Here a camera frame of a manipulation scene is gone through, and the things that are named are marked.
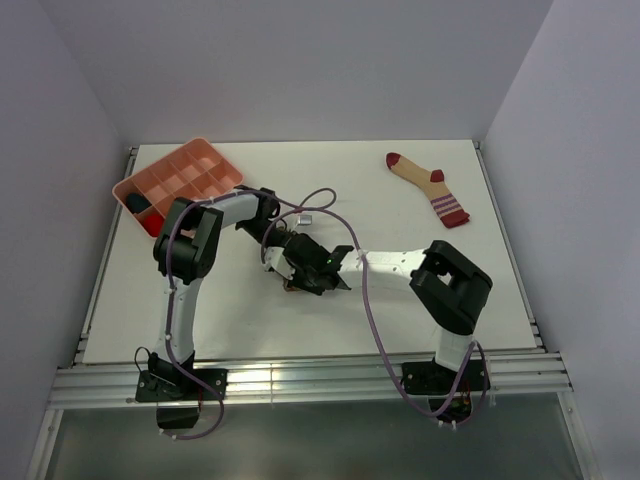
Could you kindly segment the tan argyle sock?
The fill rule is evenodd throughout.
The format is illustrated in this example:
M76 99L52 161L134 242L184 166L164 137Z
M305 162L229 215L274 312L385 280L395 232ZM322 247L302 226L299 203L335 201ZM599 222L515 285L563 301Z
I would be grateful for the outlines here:
M283 279L283 288L286 292L296 292L301 291L301 288L298 286L294 279Z

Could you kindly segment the tan maroon striped sock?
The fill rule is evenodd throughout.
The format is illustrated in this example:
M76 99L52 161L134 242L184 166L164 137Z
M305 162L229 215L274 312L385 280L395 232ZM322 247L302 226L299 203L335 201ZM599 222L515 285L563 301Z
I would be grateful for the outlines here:
M448 188L441 169L427 170L396 152L387 153L385 163L393 174L422 191L446 228L452 229L470 221L470 214Z

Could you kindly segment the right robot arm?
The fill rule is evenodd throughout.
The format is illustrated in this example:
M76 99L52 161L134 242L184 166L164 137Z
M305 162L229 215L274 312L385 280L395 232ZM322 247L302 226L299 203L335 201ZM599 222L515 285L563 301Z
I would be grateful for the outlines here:
M450 243L435 240L413 251L366 251L351 245L328 251L300 234L283 247L269 247L263 266L289 288L315 295L371 286L412 292L439 328L435 383L452 390L466 379L464 357L493 281Z

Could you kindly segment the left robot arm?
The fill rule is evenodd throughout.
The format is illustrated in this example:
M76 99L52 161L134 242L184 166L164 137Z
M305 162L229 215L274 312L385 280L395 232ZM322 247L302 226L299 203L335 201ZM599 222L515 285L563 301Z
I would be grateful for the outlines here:
M183 399L195 386L193 325L203 278L211 271L221 231L233 226L247 232L265 249L263 267L286 280L294 267L285 259L285 244L292 238L273 225L280 203L269 189L241 186L229 194L204 200L179 197L173 201L153 257L168 281L166 318L149 356L149 372L159 378L159 388L172 399Z

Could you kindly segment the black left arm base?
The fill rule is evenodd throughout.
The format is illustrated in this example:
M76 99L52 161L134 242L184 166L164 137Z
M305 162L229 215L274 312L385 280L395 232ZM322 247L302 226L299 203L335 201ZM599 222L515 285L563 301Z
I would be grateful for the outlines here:
M159 377L142 371L139 375L135 401L156 405L156 422L165 430L187 430L193 428L200 418L205 401L224 398L227 386L226 369L196 369L194 375L213 389L216 394L187 379L179 378L178 386L165 382Z

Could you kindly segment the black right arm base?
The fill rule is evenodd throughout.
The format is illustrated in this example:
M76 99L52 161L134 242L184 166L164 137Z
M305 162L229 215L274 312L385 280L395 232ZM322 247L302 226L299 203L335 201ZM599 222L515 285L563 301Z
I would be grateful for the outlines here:
M438 410L448 396L457 373L437 365L434 360L405 362L401 364L400 383L409 396L428 397L431 411ZM460 422L473 413L474 394L488 393L491 387L480 360L470 360L456 387L456 394L441 415L439 421Z

